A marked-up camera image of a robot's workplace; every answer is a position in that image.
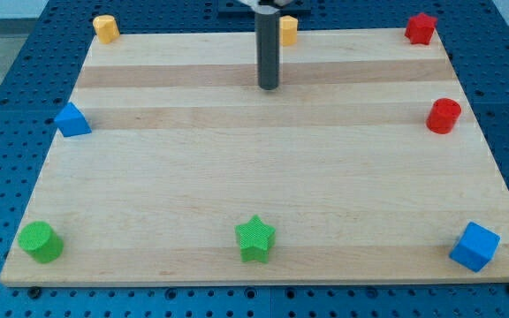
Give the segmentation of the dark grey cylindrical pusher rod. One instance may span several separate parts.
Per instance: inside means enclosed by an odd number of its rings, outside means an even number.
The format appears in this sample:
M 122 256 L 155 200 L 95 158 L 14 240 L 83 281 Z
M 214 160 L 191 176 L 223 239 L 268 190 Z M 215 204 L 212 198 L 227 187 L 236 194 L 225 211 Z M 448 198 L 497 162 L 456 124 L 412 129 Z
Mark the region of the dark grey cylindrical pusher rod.
M 254 10 L 258 85 L 274 90 L 279 85 L 279 9 L 258 6 Z

